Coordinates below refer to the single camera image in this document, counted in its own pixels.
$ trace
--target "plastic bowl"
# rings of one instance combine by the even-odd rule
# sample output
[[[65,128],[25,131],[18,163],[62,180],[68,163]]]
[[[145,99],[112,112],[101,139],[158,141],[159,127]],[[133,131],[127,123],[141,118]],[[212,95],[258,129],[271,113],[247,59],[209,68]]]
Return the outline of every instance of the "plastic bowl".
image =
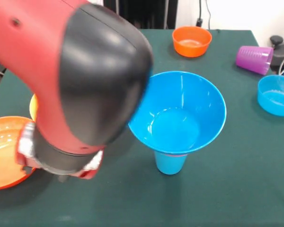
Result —
[[[34,94],[29,103],[29,114],[34,122],[36,121],[37,109],[38,109],[38,100],[36,95]]]
[[[138,140],[163,154],[155,155],[158,169],[175,174],[187,154],[219,135],[225,120],[225,101],[210,81],[189,72],[169,71],[150,78],[129,127]]]
[[[212,34],[209,31],[196,27],[179,27],[172,33],[175,50],[185,57],[199,57],[203,55],[210,42]]]
[[[257,100],[267,112],[284,116],[284,76],[270,75],[258,83]]]
[[[30,176],[16,163],[15,157],[18,136],[30,121],[26,117],[0,117],[0,189],[15,186]]]

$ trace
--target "yellow object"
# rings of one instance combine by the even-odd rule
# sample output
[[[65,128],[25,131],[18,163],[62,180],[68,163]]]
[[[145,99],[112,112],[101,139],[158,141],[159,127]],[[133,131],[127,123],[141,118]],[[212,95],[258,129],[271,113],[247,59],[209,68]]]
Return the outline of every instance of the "yellow object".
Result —
[[[29,103],[29,113],[34,122],[36,121],[37,109],[38,109],[38,100],[36,95],[34,94]]]

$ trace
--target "purple cup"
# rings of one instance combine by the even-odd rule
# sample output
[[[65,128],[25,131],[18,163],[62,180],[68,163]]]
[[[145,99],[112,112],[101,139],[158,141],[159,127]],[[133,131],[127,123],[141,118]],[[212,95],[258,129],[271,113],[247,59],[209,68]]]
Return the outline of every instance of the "purple cup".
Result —
[[[241,46],[236,58],[237,66],[266,75],[274,50],[271,47]]]

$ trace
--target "black cable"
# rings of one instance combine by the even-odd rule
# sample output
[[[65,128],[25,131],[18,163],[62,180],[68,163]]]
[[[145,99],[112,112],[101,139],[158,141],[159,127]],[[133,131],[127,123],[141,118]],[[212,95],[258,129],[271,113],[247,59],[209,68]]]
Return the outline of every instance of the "black cable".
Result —
[[[200,8],[199,19],[201,19],[201,12],[202,12],[201,0],[199,0],[199,8]]]
[[[207,0],[205,0],[205,2],[206,2],[207,11],[208,11],[208,13],[209,13],[208,29],[210,30],[210,19],[212,18],[212,15],[211,15],[211,13],[210,13],[210,11],[209,11],[208,4],[207,4]]]

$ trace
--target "white wall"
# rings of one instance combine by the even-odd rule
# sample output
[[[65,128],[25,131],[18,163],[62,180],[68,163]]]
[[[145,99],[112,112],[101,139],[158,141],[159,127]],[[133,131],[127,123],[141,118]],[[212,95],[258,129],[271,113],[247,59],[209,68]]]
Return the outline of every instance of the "white wall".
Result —
[[[268,46],[269,37],[284,38],[284,0],[207,0],[212,14],[211,29],[252,30],[260,46]],[[178,0],[176,27],[195,25],[199,0]],[[208,12],[202,0],[202,27],[208,28]]]

